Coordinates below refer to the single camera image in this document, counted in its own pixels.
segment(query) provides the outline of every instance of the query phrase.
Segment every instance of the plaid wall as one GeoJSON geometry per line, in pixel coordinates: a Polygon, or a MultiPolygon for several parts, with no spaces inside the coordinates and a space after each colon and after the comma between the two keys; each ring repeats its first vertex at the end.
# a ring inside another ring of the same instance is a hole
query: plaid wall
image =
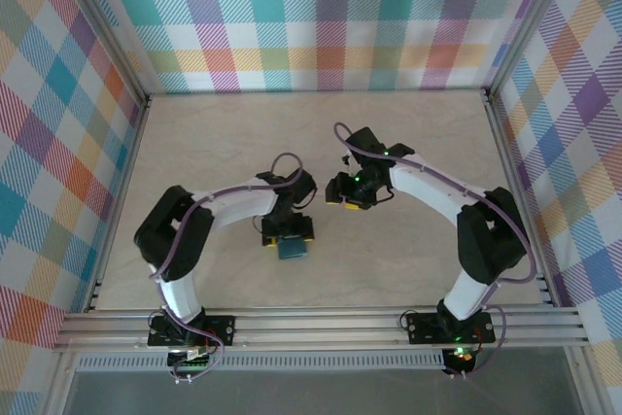
{"type": "Polygon", "coordinates": [[[75,0],[0,0],[0,414],[35,409],[137,115],[75,0]]]}
{"type": "Polygon", "coordinates": [[[546,260],[622,413],[622,0],[554,0],[501,97],[546,260]]]}
{"type": "Polygon", "coordinates": [[[100,1],[155,92],[481,87],[531,2],[100,1]]]}

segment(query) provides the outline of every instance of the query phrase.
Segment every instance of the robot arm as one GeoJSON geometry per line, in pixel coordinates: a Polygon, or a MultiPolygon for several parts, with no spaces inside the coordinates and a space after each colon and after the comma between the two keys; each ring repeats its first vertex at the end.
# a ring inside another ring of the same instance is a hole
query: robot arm
{"type": "Polygon", "coordinates": [[[327,186],[327,202],[343,201],[351,209],[369,209],[382,202],[376,196],[381,188],[391,193],[398,190],[425,202],[456,227],[462,271],[452,290],[438,303],[436,318],[446,338],[458,335],[468,327],[471,318],[481,313],[499,276],[526,253],[509,225],[486,203],[467,196],[467,192],[499,206],[524,231],[511,193],[503,188],[484,191],[469,186],[433,168],[404,145],[386,148],[368,127],[353,133],[345,142],[351,150],[395,156],[399,161],[351,151],[344,159],[353,157],[360,170],[354,176],[340,172],[332,179],[327,186]]]}
{"type": "Polygon", "coordinates": [[[152,272],[163,266],[180,220],[193,204],[206,199],[191,212],[174,256],[159,277],[170,313],[184,324],[201,329],[204,310],[196,298],[192,271],[211,231],[246,218],[262,216],[264,245],[279,245],[292,238],[299,238],[301,242],[313,238],[311,219],[293,211],[296,203],[316,189],[313,178],[302,171],[295,183],[282,187],[294,178],[296,172],[285,179],[270,172],[258,174],[241,186],[253,187],[253,190],[222,190],[223,194],[218,196],[211,192],[190,193],[180,186],[166,191],[134,236],[134,243],[152,272]]]}

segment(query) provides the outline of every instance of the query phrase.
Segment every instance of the work surface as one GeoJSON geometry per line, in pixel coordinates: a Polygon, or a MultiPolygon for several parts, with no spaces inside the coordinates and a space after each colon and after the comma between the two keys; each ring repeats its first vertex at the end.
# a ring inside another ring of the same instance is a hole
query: work surface
{"type": "MultiPolygon", "coordinates": [[[[217,190],[297,153],[319,186],[304,210],[316,240],[305,259],[277,259],[251,220],[210,233],[195,269],[206,307],[432,305],[460,271],[456,230],[423,202],[398,193],[369,211],[326,205],[324,187],[344,148],[336,121],[370,126],[387,146],[404,143],[429,163],[474,185],[506,186],[481,98],[475,91],[230,94],[153,102],[97,301],[100,309],[160,304],[149,268],[132,243],[164,191],[217,190]]],[[[292,161],[277,173],[294,170],[292,161]]],[[[511,275],[527,274],[523,259],[511,275]]],[[[501,288],[497,303],[538,303],[535,284],[501,288]]]]}

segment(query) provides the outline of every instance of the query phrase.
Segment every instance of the aluminum rail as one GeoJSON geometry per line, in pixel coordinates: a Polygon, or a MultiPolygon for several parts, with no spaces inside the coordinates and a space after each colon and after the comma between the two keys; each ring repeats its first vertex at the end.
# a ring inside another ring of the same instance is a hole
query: aluminum rail
{"type": "Polygon", "coordinates": [[[132,97],[145,105],[149,101],[149,93],[141,83],[138,72],[134,69],[129,58],[127,58],[119,39],[115,35],[97,0],[76,0],[76,2],[103,48],[123,77],[124,83],[127,85],[127,89],[132,94],[132,97]]]}
{"type": "MultiPolygon", "coordinates": [[[[403,311],[425,313],[434,307],[250,308],[209,310],[210,315],[236,317],[233,345],[228,352],[397,350],[451,348],[448,345],[410,345],[398,323],[403,311]]],[[[575,308],[507,305],[504,347],[576,347],[588,345],[575,308]]],[[[147,320],[153,310],[93,311],[70,314],[56,341],[56,352],[140,352],[147,346],[147,320]]],[[[493,324],[501,315],[491,310],[493,324]]],[[[162,352],[178,350],[162,347],[162,352]]]]}

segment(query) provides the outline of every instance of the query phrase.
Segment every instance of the black bracket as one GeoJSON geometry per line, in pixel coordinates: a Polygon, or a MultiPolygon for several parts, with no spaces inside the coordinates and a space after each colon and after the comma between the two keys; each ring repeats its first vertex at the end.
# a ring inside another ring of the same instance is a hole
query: black bracket
{"type": "MultiPolygon", "coordinates": [[[[376,155],[404,157],[415,154],[413,149],[401,143],[387,148],[378,141],[368,126],[352,133],[346,142],[376,155]]],[[[388,193],[392,193],[391,188],[393,186],[391,185],[389,170],[396,165],[396,162],[363,156],[357,152],[352,152],[352,157],[361,166],[361,170],[355,176],[346,172],[339,172],[336,177],[331,179],[326,187],[326,202],[340,204],[345,201],[352,209],[366,210],[393,198],[391,194],[387,198],[378,200],[376,193],[383,187],[388,193]]],[[[341,160],[348,164],[349,157],[344,157],[341,160]]]]}
{"type": "Polygon", "coordinates": [[[495,342],[495,330],[490,314],[477,313],[467,326],[450,335],[440,325],[437,313],[409,313],[406,318],[406,330],[409,344],[492,344],[495,342]]]}
{"type": "MultiPolygon", "coordinates": [[[[193,347],[197,345],[210,346],[216,342],[206,342],[205,337],[200,334],[180,333],[179,328],[164,315],[153,316],[150,320],[150,333],[147,338],[149,347],[193,347]]],[[[234,316],[201,316],[200,327],[196,327],[206,332],[211,332],[220,338],[225,346],[233,344],[235,336],[235,317],[234,316]]]]}

